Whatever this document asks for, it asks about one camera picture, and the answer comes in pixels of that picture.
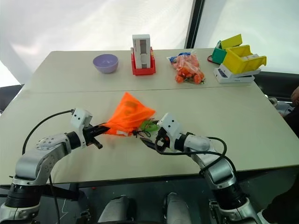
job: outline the red tray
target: red tray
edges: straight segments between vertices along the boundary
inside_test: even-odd
[[[155,58],[154,58],[153,49],[150,47],[150,68],[148,68],[148,69],[137,69],[136,68],[133,48],[131,48],[131,64],[132,64],[133,75],[144,76],[144,75],[152,75],[152,74],[156,73],[156,62],[155,62]]]

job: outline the plastic bag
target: plastic bag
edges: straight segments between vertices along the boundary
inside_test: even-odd
[[[144,106],[135,97],[125,92],[111,119],[103,124],[110,127],[106,134],[130,136],[155,111]]]
[[[178,56],[168,57],[173,68],[177,70],[178,83],[189,82],[200,84],[205,80],[204,73],[199,69],[196,54],[192,52],[180,53]]]

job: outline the table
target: table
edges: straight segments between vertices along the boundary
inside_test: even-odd
[[[299,140],[259,88],[251,86],[129,91],[156,118],[166,112],[183,125],[185,132],[216,136],[226,141],[228,157],[237,170],[277,168],[299,164]],[[124,91],[32,93],[23,90],[0,117],[0,184],[10,184],[23,141],[43,118],[81,107],[93,114],[92,124],[108,120]],[[32,135],[30,150],[47,135],[69,132],[70,115],[44,123]],[[161,156],[135,137],[102,135],[104,148],[76,149],[52,171],[53,182],[119,180],[198,173],[187,156]],[[221,145],[215,142],[219,151]]]
[[[206,58],[213,49],[196,49],[200,68],[206,75],[204,85],[178,84],[176,71],[166,57],[175,56],[191,49],[155,50],[156,74],[150,76],[132,75],[130,51],[53,51],[38,67],[31,80],[23,87],[35,93],[50,92],[94,92],[132,91],[161,89],[190,89],[224,86],[244,86],[248,84],[220,84],[213,75],[218,65]],[[114,54],[119,58],[118,69],[113,74],[99,74],[93,59],[100,54]]]
[[[92,124],[107,121],[125,91],[156,110],[161,118],[171,112],[185,132],[222,138],[237,170],[257,170],[299,164],[299,140],[255,83],[220,84],[213,75],[215,64],[206,57],[212,49],[197,49],[204,85],[177,84],[175,70],[166,59],[184,50],[155,50],[157,73],[136,77],[131,73],[130,51],[83,51],[49,54],[20,94],[0,117],[0,184],[10,184],[14,166],[30,130],[43,118],[71,108],[93,114]],[[114,74],[99,74],[92,59],[116,54]],[[55,117],[32,135],[27,150],[42,137],[70,132],[70,115]],[[187,156],[161,156],[134,137],[102,135],[104,145],[76,149],[52,171],[55,183],[112,181],[198,173]],[[221,151],[221,145],[215,142]]]

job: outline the orange bag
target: orange bag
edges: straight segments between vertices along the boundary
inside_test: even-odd
[[[110,127],[106,134],[130,136],[154,110],[145,107],[135,97],[125,92],[112,118],[103,126]]]

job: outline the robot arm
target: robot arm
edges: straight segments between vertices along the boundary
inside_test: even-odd
[[[43,187],[55,164],[78,147],[95,144],[102,148],[94,137],[109,128],[91,126],[91,118],[89,112],[76,109],[71,118],[75,131],[39,140],[34,150],[26,152],[17,161],[6,202],[0,207],[0,223],[6,220],[32,220],[37,216]]]
[[[191,133],[182,134],[181,125],[168,113],[157,124],[160,130],[155,149],[160,153],[165,147],[180,152],[216,152],[209,138]],[[157,142],[161,139],[164,142],[163,147],[157,147]],[[190,157],[201,169],[219,158],[214,154],[191,154]],[[257,224],[261,224],[249,199],[242,192],[232,166],[225,158],[205,170],[204,178],[215,195],[223,217],[230,221],[253,219]]]

